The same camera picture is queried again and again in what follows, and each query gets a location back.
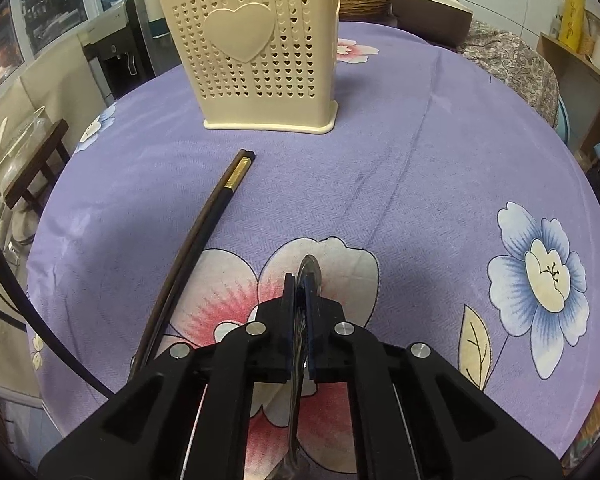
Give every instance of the metal spoon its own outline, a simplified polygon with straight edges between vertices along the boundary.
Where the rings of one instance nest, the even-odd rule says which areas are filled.
[[[322,274],[318,260],[308,254],[302,260],[298,270],[298,285],[300,285],[307,274],[314,275],[318,294],[320,294],[320,282]],[[293,357],[291,363],[291,402],[289,404],[288,425],[288,451],[282,460],[276,464],[266,480],[301,480],[309,474],[309,463],[300,455],[298,444],[298,416],[300,412],[300,398],[302,396],[302,382],[304,380],[304,369],[306,367],[306,307],[296,302],[294,313],[293,333]]]

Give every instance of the pair of chopsticks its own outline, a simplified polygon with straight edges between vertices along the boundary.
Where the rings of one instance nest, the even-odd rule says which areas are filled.
[[[216,187],[206,200],[202,211],[187,234],[182,247],[176,255],[167,278],[162,284],[160,294],[155,301],[144,333],[140,338],[138,350],[131,365],[128,380],[131,380],[146,364],[155,357],[160,338],[178,304],[193,269],[214,232],[222,213],[228,206],[235,191],[251,167],[255,153],[240,150],[229,167],[222,174]]]

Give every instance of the purple tablecloth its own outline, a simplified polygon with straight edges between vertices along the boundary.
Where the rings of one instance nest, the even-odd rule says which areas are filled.
[[[428,342],[561,455],[600,387],[600,210],[584,175],[471,62],[377,25],[342,23],[339,36],[379,52],[338,63],[340,109],[323,136],[205,130],[182,67],[117,102],[46,205],[27,264],[33,304],[119,389],[193,219],[238,149],[253,150],[165,343],[219,340],[313,253],[349,319],[391,344]],[[103,399],[40,342],[32,352],[66,433]],[[316,462],[347,472],[342,393],[308,384],[299,431]],[[284,452],[263,450],[286,425],[264,397],[254,478]]]

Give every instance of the red and white flower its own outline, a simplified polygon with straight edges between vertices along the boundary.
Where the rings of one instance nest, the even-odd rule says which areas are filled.
[[[346,63],[364,63],[370,54],[377,54],[378,49],[372,46],[358,45],[353,40],[341,40],[338,38],[338,61]]]
[[[349,248],[333,237],[320,242],[310,238],[289,241],[270,257],[259,279],[239,256],[218,249],[204,251],[171,325],[195,346],[220,341],[231,330],[253,320],[259,303],[280,297],[285,273],[296,274],[307,254],[313,254],[320,263],[322,296],[339,302],[347,320],[364,326],[376,304],[378,263],[368,251]],[[160,350],[178,340],[165,336]],[[286,453],[289,398],[288,384],[254,386],[245,479],[263,480]],[[319,465],[355,473],[346,384],[316,385],[305,377],[298,440]]]

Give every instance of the silver bolt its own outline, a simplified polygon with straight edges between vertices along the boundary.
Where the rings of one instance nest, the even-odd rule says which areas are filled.
[[[182,359],[189,355],[190,348],[189,345],[184,343],[176,343],[171,348],[169,348],[169,354],[174,359]]]
[[[351,323],[344,321],[336,323],[333,329],[336,331],[336,334],[351,335],[356,328]]]
[[[411,353],[420,359],[424,359],[431,355],[431,348],[424,343],[415,343],[411,345]]]
[[[267,326],[264,323],[261,323],[259,321],[253,321],[247,325],[247,328],[245,330],[247,331],[247,334],[260,335],[264,334],[266,329]]]

